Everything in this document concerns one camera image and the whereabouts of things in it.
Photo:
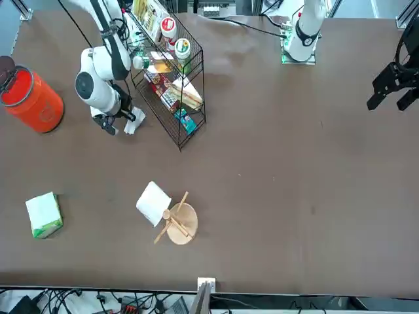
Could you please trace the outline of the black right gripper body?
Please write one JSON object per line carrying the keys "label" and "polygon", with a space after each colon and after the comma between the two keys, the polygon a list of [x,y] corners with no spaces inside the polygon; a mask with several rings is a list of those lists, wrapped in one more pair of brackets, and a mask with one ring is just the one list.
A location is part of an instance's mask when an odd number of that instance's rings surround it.
{"label": "black right gripper body", "polygon": [[127,94],[118,84],[113,84],[113,89],[118,92],[120,98],[120,109],[121,112],[132,111],[132,97]]}

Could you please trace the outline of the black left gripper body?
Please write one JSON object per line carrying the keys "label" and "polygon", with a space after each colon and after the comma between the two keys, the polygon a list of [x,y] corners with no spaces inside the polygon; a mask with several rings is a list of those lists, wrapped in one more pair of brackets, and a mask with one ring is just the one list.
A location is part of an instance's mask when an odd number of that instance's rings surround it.
{"label": "black left gripper body", "polygon": [[[406,48],[409,57],[404,64],[399,59],[402,46]],[[395,64],[400,71],[418,70],[418,23],[412,23],[404,30],[395,51]]]}

